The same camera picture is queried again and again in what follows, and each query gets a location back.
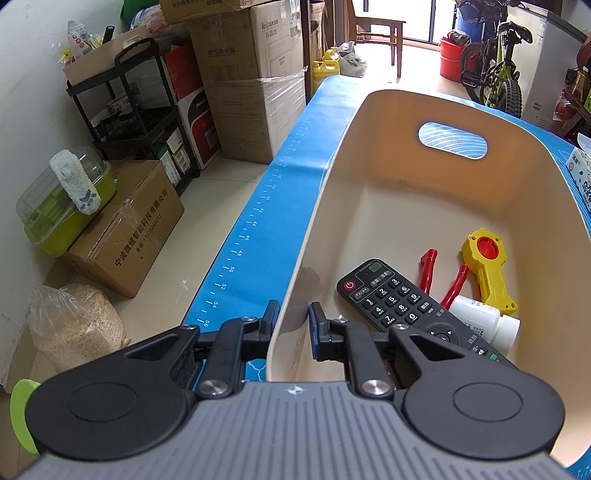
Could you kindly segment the black tv remote control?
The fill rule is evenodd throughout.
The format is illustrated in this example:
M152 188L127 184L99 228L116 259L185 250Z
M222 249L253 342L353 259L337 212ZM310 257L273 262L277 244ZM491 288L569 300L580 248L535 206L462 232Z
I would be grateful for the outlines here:
M483 358L512 364L483 336L380 259L367 260L343 276L337 291L381 332L394 324L407 325Z

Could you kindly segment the small white pill bottle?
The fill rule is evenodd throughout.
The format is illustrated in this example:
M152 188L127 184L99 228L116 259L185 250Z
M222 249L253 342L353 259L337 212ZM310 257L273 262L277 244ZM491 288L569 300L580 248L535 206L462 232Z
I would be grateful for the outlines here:
M453 300L450 312L503 355L510 353L521 327L519 319L462 295Z

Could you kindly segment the large stacked cardboard box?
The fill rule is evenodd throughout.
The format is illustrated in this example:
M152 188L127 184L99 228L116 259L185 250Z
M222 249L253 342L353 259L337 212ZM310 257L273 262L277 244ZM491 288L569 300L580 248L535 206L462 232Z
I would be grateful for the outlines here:
M305 107L297 1L270 1L188 22L225 157L269 164Z

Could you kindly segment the green white stool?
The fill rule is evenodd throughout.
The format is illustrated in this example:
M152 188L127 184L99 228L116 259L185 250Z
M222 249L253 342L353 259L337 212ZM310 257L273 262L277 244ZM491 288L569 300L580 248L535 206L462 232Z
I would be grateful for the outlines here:
M35 442L26 422L26 405L39 383L31 379L21 379L13 387L10 395L9 413L12 429L20 446L29 454L39 456Z

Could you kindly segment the yellow toy gun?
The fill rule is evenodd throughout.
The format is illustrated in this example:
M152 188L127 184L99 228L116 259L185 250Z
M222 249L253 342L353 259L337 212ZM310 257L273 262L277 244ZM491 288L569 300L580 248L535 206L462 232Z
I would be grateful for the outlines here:
M509 295L503 265L507 253L501 237L486 228L468 235L461 249L464 263L476 276L481 301L504 315L512 315L519 307Z

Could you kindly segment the top cardboard box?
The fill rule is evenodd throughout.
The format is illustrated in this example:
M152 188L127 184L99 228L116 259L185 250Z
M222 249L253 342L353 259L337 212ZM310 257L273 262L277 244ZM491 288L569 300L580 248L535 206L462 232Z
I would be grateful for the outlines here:
M196 18L239 12L269 0L160 0L163 17L169 24Z

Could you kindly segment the black green bicycle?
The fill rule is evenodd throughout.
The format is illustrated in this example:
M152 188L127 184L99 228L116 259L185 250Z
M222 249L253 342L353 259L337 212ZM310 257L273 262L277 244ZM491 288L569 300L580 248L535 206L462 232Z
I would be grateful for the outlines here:
M520 118L523 94L519 85L520 72L514 62L515 47L523 42L532 44L533 34L525 26L507 19L508 8L521 8L521 1L457 1L461 13L470 6L476 15L469 23L489 20L495 22L495 35L480 42L471 42L460 57L460 81L470 99L481 105Z

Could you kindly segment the green plastic lidded container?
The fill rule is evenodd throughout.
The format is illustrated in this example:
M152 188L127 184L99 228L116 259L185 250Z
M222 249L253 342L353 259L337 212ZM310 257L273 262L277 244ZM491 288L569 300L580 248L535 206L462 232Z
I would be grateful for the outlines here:
M54 258L69 249L116 192L111 165L102 160L92 147L74 147L70 152L80 161L97 190L96 211L80 211L50 167L21 194L15 206L29 241Z

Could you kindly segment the white rolled cloth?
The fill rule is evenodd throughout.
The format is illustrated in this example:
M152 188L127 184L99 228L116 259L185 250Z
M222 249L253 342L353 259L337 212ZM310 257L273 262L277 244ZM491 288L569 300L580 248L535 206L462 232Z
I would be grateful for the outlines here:
M87 216L98 212L101 197L74 153L58 152L50 159L49 166L78 211Z

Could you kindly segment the blue silicone baking mat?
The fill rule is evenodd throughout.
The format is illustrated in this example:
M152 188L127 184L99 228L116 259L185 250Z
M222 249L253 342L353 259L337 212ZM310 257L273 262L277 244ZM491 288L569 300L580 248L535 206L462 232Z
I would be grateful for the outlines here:
M381 90L418 93L378 81L345 78L332 78L318 90L221 247L187 311L188 323L213 330L230 318L262 313L271 299L284 305L322 181L356 112L371 93ZM429 96L517 120L464 100ZM567 160L565 170L569 173ZM577 202L590 223L589 212L577 191ZM246 376L253 381L271 381L267 377L267 356L252 362ZM588 478L590 444L577 461L565 466L578 477Z

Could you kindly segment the beige plastic storage bin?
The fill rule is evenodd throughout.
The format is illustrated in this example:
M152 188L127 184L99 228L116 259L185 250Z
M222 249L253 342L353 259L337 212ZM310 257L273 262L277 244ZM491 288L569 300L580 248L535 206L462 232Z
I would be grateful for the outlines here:
M438 257L442 299L468 235L499 235L521 327L510 360L551 384L566 421L553 449L564 465L590 444L590 223L565 162L571 146L530 124L440 97L371 93L329 167L267 355L271 381L339 380L311 358L307 308L358 318L337 282L378 258L412 281Z

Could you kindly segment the red plastic bucket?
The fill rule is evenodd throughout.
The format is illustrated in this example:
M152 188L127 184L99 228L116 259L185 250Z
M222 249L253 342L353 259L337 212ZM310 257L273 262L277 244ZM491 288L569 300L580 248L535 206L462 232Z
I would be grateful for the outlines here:
M471 43L469 37L452 40L444 36L440 42L440 75L456 83L461 82L460 59L464 48Z

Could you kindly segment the white chest freezer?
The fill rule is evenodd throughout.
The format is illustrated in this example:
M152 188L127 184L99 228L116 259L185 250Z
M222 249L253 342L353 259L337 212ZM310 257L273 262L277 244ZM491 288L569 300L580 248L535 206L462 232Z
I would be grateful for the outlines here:
M520 72L522 119L554 130L558 127L553 120L555 105L586 35L555 13L527 2L510 7L508 19L533 35L533 42L518 45L513 55Z

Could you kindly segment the floor cardboard box chinese text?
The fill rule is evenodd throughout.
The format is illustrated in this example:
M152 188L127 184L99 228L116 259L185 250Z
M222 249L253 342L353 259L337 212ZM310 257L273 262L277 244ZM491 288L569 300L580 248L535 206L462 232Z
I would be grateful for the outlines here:
M133 298L184 208L160 162L113 162L111 167L114 196L63 259L95 282Z

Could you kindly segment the dark wooden side shelf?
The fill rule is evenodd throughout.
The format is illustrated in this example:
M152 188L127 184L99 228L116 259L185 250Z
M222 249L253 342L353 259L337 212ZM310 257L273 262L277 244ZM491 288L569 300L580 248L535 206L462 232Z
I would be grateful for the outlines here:
M590 136L590 73L569 69L553 112L554 133L577 145L578 134Z

